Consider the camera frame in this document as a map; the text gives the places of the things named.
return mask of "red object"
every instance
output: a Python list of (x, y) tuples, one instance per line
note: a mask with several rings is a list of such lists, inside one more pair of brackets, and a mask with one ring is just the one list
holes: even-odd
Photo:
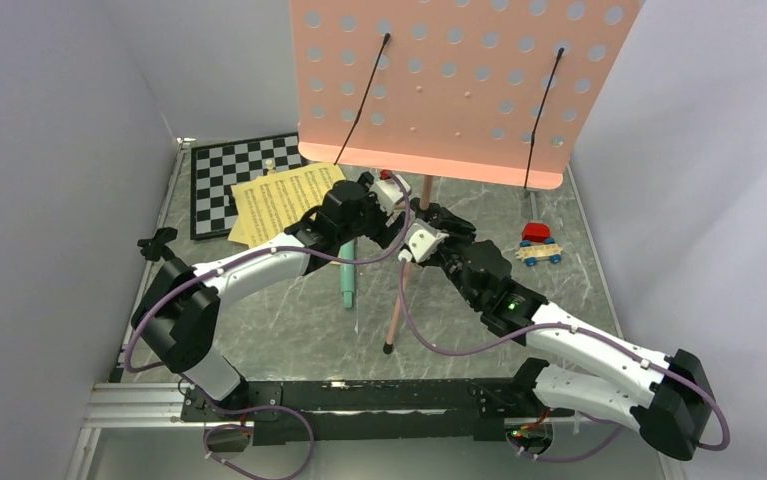
[(531, 242), (542, 243), (551, 236), (551, 229), (544, 223), (530, 222), (521, 231), (521, 239)]

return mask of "teal tube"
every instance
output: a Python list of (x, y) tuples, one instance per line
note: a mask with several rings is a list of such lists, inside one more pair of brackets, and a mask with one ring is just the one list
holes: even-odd
[[(356, 260), (356, 242), (350, 241), (342, 245), (339, 257)], [(345, 308), (351, 308), (354, 306), (354, 294), (356, 294), (356, 266), (343, 263), (339, 270), (342, 275), (342, 300)]]

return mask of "white wall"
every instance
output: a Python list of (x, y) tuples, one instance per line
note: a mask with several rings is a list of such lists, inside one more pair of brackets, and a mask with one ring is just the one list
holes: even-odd
[(767, 2), (647, 2), (572, 164), (625, 333), (701, 357), (730, 419), (688, 476), (767, 478)]
[(180, 137), (297, 130), (288, 0), (104, 0)]
[(0, 479), (65, 474), (176, 142), (98, 0), (0, 0)]

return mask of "stand leg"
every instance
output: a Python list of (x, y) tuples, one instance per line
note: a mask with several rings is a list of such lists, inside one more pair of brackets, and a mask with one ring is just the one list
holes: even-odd
[[(421, 197), (419, 197), (418, 207), (425, 210), (430, 206), (430, 195), (433, 191), (433, 176), (424, 176), (424, 185), (421, 188)], [(409, 280), (412, 273), (412, 263), (407, 264), (404, 274), (404, 283)], [(395, 334), (398, 332), (398, 322), (401, 319), (401, 299), (395, 299), (395, 311), (392, 312), (392, 320), (389, 322), (389, 334), (386, 336), (386, 343), (383, 344), (383, 353), (390, 354), (395, 348)]]

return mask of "round hole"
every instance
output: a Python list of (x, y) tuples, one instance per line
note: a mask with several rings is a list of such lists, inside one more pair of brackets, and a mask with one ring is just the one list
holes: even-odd
[(356, 18), (352, 15), (345, 15), (339, 23), (342, 25), (342, 30), (346, 32), (353, 32), (356, 30)]
[(519, 85), (524, 81), (524, 72), (521, 70), (513, 70), (510, 72), (507, 79), (510, 81), (510, 85)]
[(542, 81), (540, 84), (542, 85), (542, 88), (548, 88), (548, 79), (551, 79), (551, 88), (554, 88), (557, 85), (557, 77), (556, 75), (554, 78), (551, 78), (551, 75), (545, 75), (542, 77)]
[(500, 37), (495, 32), (487, 32), (483, 34), (482, 43), (486, 48), (493, 48), (498, 46), (498, 40)]
[(593, 62), (597, 62), (598, 60), (601, 60), (604, 58), (604, 55), (607, 54), (607, 47), (603, 45), (595, 45), (594, 47), (589, 49), (589, 60), (592, 60)]
[(309, 28), (318, 28), (321, 25), (321, 16), (315, 11), (306, 12), (304, 14), (304, 22), (306, 22), (306, 26)]
[(496, 12), (505, 10), (510, 6), (510, 0), (492, 0), (492, 9)]
[(577, 93), (586, 93), (590, 86), (592, 85), (589, 83), (588, 78), (581, 78), (580, 80), (574, 82), (574, 91)]
[(477, 67), (474, 70), (474, 78), (480, 80), (481, 82), (489, 78), (489, 67)]
[(462, 29), (460, 27), (453, 27), (448, 30), (448, 43), (460, 43), (463, 39)]
[(533, 37), (521, 37), (518, 41), (518, 51), (522, 53), (527, 53), (531, 50), (533, 50), (533, 47), (536, 46), (536, 39)]
[(313, 62), (321, 60), (321, 57), (323, 56), (324, 52), (322, 52), (318, 47), (309, 47), (309, 50), (306, 51), (306, 58), (312, 60)]
[(531, 15), (542, 15), (548, 9), (548, 0), (530, 0), (528, 10)]
[(584, 13), (586, 13), (586, 5), (583, 2), (574, 2), (566, 10), (566, 16), (569, 20), (580, 20)]
[(607, 25), (615, 25), (621, 21), (622, 17), (624, 17), (623, 8), (619, 6), (611, 7), (607, 10), (607, 13), (604, 14), (604, 23)]
[(442, 75), (446, 77), (453, 77), (457, 73), (457, 66), (451, 62), (445, 62), (442, 64)]
[(567, 55), (571, 49), (571, 44), (568, 42), (568, 40), (560, 40), (556, 45), (554, 45), (554, 55), (559, 53), (561, 48), (565, 48), (565, 52), (563, 53)]
[(409, 68), (410, 73), (420, 72), (421, 67), (423, 66), (424, 62), (422, 62), (420, 58), (410, 58), (407, 62), (407, 68)]
[(504, 100), (501, 102), (501, 105), (498, 107), (498, 111), (503, 114), (508, 114), (513, 111), (513, 102), (512, 100)]
[(412, 37), (416, 40), (424, 40), (427, 37), (427, 25), (419, 23), (412, 27)]
[(381, 18), (377, 21), (377, 33), (380, 35), (386, 35), (392, 33), (392, 22), (388, 18)]

